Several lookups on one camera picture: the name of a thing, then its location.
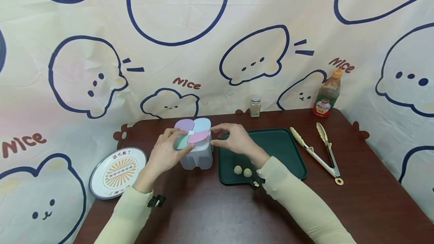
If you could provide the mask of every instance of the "white plate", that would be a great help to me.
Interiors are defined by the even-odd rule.
[[[137,148],[124,148],[111,153],[93,171],[90,190],[102,200],[122,195],[127,187],[134,184],[146,161],[145,153]]]

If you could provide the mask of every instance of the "person's right hand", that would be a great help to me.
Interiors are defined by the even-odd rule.
[[[259,147],[240,124],[219,124],[211,127],[211,132],[217,133],[218,138],[229,133],[226,140],[213,139],[211,144],[223,147],[237,154],[244,154],[251,159],[258,169],[262,168],[270,156]]]

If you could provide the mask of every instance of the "spice shaker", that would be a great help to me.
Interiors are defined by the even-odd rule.
[[[257,95],[252,95],[250,99],[250,116],[252,118],[259,117],[261,112],[261,98]]]

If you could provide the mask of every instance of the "small dough ball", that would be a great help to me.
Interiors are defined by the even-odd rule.
[[[234,168],[234,173],[235,174],[241,174],[243,172],[243,169],[242,169],[242,167],[241,166],[235,166],[235,168]]]
[[[245,169],[244,175],[245,175],[245,177],[250,177],[250,176],[252,176],[252,171],[249,168],[247,168],[247,169]]]

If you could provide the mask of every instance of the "light yellow sleeve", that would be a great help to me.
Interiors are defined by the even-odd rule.
[[[134,244],[151,213],[148,202],[153,195],[126,188],[95,244]]]
[[[264,189],[291,214],[316,244],[355,244],[326,203],[272,156],[258,170]]]

